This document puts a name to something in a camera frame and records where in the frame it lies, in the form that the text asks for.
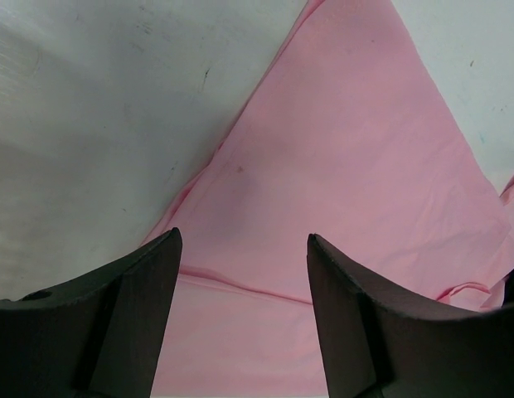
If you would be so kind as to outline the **pink t-shirt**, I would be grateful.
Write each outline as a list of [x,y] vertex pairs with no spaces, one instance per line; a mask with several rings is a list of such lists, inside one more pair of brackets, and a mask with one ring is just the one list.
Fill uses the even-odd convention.
[[311,1],[212,160],[154,228],[182,234],[155,396],[327,394],[307,239],[487,311],[514,269],[498,193],[389,1]]

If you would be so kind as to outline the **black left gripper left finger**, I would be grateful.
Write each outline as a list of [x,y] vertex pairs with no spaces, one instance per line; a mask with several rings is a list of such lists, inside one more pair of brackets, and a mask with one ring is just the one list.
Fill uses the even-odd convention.
[[0,300],[0,397],[148,397],[180,260],[171,229],[70,281]]

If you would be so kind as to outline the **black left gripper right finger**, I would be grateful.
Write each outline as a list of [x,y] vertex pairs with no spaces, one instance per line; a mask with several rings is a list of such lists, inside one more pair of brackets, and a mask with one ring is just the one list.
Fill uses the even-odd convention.
[[514,303],[478,313],[409,291],[308,237],[331,397],[514,397]]

